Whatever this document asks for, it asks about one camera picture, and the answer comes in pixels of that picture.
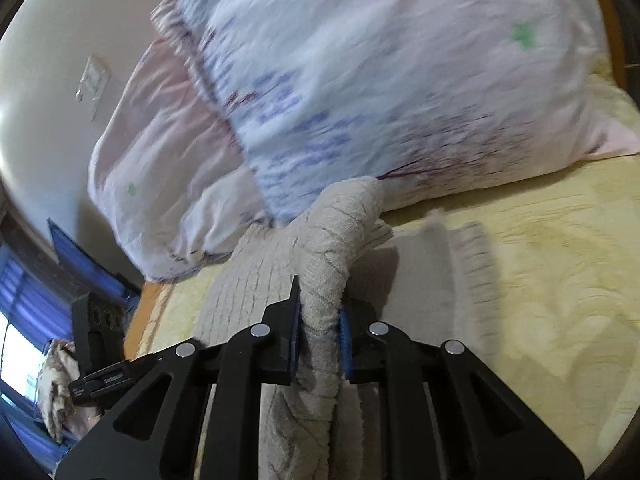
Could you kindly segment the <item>beige cable-knit sweater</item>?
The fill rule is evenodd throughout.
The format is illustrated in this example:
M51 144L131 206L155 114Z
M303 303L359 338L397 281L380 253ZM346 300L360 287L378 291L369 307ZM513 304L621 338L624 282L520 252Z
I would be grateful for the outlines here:
M381 219L382 201L370 178L331 185L289 226L250 226L210 286L194 330L210 345L300 289L296 377L262 390L264 479L381 477L378 390L349 385L340 367L344 292L416 341L454 338L485 361L499 349L498 276L483 226L454 226L434 209L415 228L393 229Z

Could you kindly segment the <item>blue window curtain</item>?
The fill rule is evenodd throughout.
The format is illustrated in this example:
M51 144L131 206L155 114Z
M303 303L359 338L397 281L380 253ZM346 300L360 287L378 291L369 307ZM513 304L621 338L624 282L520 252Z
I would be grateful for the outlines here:
M45 254L11 218L1 223L1 413L18 442L52 474L77 443L52 440L37 405L37 376L52 339L74 342L73 301L89 292L125 315L124 333L141 297L138 286L108 272L54 222L55 255Z

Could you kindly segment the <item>floral fabric by window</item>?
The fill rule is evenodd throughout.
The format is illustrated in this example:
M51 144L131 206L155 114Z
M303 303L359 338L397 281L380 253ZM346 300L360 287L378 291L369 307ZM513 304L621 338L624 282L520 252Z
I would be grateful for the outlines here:
M97 408L76 406L70 395L70 383L79 378L75 344L52 339L37 376L37 405L52 440L61 443L67 431L82 439L98 423Z

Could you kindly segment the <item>pink floral pillow left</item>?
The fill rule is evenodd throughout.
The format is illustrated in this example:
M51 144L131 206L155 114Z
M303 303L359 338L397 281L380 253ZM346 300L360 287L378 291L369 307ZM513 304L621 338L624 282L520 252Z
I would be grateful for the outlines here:
M153 11L156 37L96 142L88 193L149 282L182 280L226 258L268 220L229 123L193 81L179 0Z

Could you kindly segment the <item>pink floral pillow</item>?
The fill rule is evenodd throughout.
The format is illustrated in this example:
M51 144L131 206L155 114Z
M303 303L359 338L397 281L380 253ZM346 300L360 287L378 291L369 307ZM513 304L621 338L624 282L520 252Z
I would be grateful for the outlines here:
M96 142L88 193L149 282L182 280L226 258L268 220L229 123L193 81L179 0L153 11L156 37Z
M177 0L206 99L270 216L369 176L394 209L634 155L573 0Z

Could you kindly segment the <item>yellow patterned bed sheet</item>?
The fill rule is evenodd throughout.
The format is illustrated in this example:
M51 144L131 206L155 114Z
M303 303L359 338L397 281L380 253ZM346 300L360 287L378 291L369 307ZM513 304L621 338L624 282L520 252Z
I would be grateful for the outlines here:
M481 224L498 276L500 346L482 360L600 474L639 407L639 161L582 162L383 214ZM195 336L224 264L175 284L151 351Z

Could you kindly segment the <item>pink floral pillow right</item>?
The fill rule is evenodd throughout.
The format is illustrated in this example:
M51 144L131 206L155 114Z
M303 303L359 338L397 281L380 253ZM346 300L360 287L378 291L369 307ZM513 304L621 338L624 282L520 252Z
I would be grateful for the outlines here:
M573 0L177 0L206 99L270 216L369 176L394 209L634 155Z

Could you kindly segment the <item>white wall switch plate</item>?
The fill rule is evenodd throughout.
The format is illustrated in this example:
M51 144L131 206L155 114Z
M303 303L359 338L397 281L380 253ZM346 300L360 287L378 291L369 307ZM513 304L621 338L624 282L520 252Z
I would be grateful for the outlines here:
M96 117L104 90L111 78L108 66L96 55L89 55L75 93L75 100L87 113L90 122Z

